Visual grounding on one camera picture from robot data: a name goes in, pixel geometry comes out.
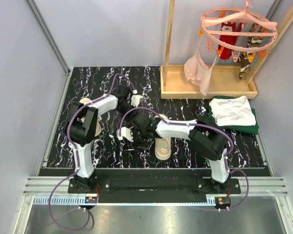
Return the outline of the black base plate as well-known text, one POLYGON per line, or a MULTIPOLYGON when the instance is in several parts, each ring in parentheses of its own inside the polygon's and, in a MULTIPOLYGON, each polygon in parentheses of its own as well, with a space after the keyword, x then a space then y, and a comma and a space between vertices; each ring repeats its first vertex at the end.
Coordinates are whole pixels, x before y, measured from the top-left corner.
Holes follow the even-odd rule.
POLYGON ((89 179, 73 177, 68 193, 99 193, 100 204, 206 203, 208 195, 240 195, 238 179, 222 185, 209 169, 96 169, 89 179))

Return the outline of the wooden drying rack frame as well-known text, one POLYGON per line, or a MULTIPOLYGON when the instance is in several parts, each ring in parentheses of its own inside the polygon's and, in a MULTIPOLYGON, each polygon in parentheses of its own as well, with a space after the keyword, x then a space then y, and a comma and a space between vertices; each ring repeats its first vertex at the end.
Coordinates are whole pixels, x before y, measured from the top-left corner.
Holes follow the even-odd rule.
MULTIPOLYGON (((173 26, 175 2, 169 2, 168 27, 167 27, 167 42, 165 62, 160 67, 161 78, 161 98, 172 99, 201 99, 213 98, 215 96, 246 96, 253 99, 257 96, 258 91, 254 83, 254 77, 262 67, 271 51, 279 42, 287 28, 293 21, 293 3, 287 11, 281 23, 277 23, 278 36, 274 44, 268 51, 256 52, 251 64, 246 69, 242 80, 239 79, 240 65, 234 62, 233 59, 219 59, 214 66, 209 91, 206 96, 200 92, 200 88, 185 78, 184 65, 170 65, 169 54, 173 26)), ((247 45, 247 39, 239 39, 238 42, 247 45)))

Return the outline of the black marble pattern mat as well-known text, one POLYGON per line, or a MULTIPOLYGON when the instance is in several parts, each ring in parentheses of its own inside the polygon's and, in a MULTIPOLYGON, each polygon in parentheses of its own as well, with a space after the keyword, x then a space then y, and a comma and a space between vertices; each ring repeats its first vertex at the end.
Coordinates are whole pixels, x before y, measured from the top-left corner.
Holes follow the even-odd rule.
MULTIPOLYGON (((192 120, 207 114, 207 99, 161 99, 159 67, 75 67, 60 94, 57 124, 52 130, 53 137, 44 155, 40 175, 67 176, 73 173, 74 156, 64 134, 69 106, 82 98, 95 99, 107 93, 117 73, 129 77, 130 83, 145 97, 142 105, 150 117, 153 117, 151 109, 173 120, 192 120)), ((116 136, 120 114, 111 111, 101 116, 99 121, 102 133, 91 145, 95 168, 206 169, 209 166, 191 142, 178 138, 172 140, 172 154, 166 161, 156 158, 154 140, 149 141, 145 150, 125 152, 130 149, 130 144, 119 141, 116 136)), ((249 176, 271 174, 256 136, 235 130, 228 130, 227 133, 234 143, 234 150, 228 159, 231 168, 241 168, 249 176)))

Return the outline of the pink bra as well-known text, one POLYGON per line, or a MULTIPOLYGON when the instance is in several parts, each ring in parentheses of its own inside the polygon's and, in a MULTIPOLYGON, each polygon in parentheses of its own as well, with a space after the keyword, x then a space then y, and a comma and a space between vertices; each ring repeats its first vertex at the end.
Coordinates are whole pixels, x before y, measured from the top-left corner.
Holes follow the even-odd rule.
POLYGON ((209 84, 211 73, 219 60, 219 56, 216 55, 211 67, 208 67, 200 56, 200 44, 201 37, 198 39, 198 46, 195 54, 189 58, 184 64, 185 78, 192 84, 200 88, 200 92, 203 96, 206 96, 209 91, 209 84))

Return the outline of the brown striped sock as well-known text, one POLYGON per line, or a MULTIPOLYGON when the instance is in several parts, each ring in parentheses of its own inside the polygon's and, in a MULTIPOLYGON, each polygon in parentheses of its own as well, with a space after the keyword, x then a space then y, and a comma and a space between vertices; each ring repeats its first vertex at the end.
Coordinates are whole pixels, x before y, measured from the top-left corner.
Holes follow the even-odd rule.
MULTIPOLYGON (((253 23, 249 29, 250 33, 257 33, 258 29, 260 28, 260 25, 257 23, 253 23)), ((248 36, 247 37, 247 47, 248 48, 256 48, 259 47, 262 43, 264 37, 261 36, 248 36)), ((244 74, 246 72, 246 69, 251 64, 251 61, 249 61, 249 57, 251 60, 253 59, 255 55, 255 52, 243 52, 240 54, 238 58, 238 64, 240 65, 240 72, 239 72, 239 79, 242 80, 244 77, 244 74)))

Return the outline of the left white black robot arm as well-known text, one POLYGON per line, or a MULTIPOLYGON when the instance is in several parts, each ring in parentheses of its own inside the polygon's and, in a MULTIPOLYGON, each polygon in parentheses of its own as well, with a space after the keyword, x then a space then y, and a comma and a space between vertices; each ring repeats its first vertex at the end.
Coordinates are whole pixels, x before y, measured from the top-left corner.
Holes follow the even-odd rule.
POLYGON ((98 123, 98 117, 114 110, 127 112, 140 103, 134 100, 136 97, 136 89, 132 90, 130 87, 123 86, 115 91, 111 90, 97 99, 84 98, 71 105, 65 135, 75 159, 75 171, 72 174, 73 178, 70 179, 73 186, 79 186, 85 193, 90 193, 95 189, 95 169, 91 160, 91 142, 102 131, 98 123))

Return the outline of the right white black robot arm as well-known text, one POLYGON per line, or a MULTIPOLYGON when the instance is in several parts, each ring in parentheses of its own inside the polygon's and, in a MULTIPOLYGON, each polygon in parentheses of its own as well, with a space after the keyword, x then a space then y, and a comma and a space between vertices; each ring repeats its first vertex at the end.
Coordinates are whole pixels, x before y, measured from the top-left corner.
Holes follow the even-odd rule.
POLYGON ((199 155, 209 161, 213 190, 223 193, 229 188, 230 173, 225 156, 230 137, 216 124, 206 118, 180 121, 155 115, 151 119, 138 111, 126 117, 126 121, 138 130, 133 135, 135 146, 143 148, 149 139, 155 139, 155 155, 159 160, 170 158, 172 138, 189 140, 199 155))

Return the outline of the beige sneaker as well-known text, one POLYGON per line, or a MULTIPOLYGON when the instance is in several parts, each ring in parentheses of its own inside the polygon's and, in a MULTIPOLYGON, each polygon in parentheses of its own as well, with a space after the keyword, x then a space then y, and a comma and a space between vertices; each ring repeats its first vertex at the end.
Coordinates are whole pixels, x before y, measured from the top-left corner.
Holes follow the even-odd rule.
MULTIPOLYGON (((87 97, 84 97, 84 98, 80 99, 79 102, 82 103, 82 104, 86 104, 86 103, 91 102, 91 99, 89 99, 87 97)), ((96 123, 95 137, 98 137, 101 134, 101 132, 102 132, 102 128, 101 128, 100 122, 97 121, 97 123, 96 123)))
POLYGON ((160 138, 155 138, 155 155, 159 160, 168 160, 171 156, 171 137, 166 136, 163 137, 163 134, 159 134, 159 130, 164 129, 164 127, 167 127, 168 125, 164 123, 162 120, 160 120, 159 125, 156 128, 156 133, 160 138))

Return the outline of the white t-shirt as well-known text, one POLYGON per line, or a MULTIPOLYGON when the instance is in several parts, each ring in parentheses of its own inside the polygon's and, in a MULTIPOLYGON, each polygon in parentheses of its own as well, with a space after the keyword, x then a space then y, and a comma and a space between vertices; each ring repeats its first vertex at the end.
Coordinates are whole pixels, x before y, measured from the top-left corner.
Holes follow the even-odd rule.
POLYGON ((212 116, 218 126, 254 126, 255 115, 246 96, 214 98, 209 102, 212 116))

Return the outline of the green folded garment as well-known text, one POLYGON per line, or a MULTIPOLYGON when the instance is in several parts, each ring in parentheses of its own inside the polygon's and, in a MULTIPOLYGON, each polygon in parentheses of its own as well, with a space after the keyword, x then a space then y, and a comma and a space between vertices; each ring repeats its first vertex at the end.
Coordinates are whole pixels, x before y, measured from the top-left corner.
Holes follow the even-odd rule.
MULTIPOLYGON (((214 123, 216 123, 215 122, 215 119, 214 119, 214 117, 212 115, 212 110, 211 110, 210 107, 209 107, 209 110, 208 110, 208 117, 214 123)), ((254 126, 222 126, 222 128, 223 129, 230 129, 230 130, 240 131, 240 132, 243 132, 243 133, 257 135, 258 134, 258 130, 259 130, 259 125, 256 122, 256 124, 254 126)))

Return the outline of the pink round clip hanger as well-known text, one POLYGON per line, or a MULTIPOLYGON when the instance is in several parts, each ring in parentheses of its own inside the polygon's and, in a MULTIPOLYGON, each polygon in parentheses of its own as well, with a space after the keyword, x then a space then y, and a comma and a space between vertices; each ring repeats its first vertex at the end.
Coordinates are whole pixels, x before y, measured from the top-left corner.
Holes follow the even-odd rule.
POLYGON ((277 23, 250 11, 249 8, 251 8, 250 1, 247 0, 244 8, 216 7, 203 13, 200 19, 199 37, 205 36, 207 38, 206 44, 209 52, 214 49, 220 57, 223 48, 229 48, 232 50, 232 56, 229 59, 237 62, 243 52, 266 52, 272 47, 278 36, 277 23), (244 27, 241 32, 221 31, 221 24, 227 21, 236 22, 236 27, 239 23, 243 23, 244 27), (253 23, 260 25, 257 33, 249 32, 253 23), (238 36, 238 40, 247 39, 248 36, 261 36, 266 42, 262 42, 259 47, 248 48, 246 45, 240 44, 238 40, 235 45, 227 44, 220 40, 221 35, 238 36))

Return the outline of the red sock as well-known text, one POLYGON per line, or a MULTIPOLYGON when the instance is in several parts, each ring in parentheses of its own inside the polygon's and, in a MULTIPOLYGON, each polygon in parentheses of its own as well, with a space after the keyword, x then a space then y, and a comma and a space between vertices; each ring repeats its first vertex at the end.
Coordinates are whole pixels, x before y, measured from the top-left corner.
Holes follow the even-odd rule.
MULTIPOLYGON (((221 24, 221 31, 224 32, 241 32, 243 29, 243 23, 239 23, 238 27, 236 27, 236 22, 224 22, 221 24)), ((221 35, 220 40, 230 44, 230 45, 235 45, 238 36, 232 36, 232 35, 221 35)), ((232 56, 232 50, 229 48, 223 48, 222 54, 220 55, 220 59, 222 60, 228 60, 232 56)))

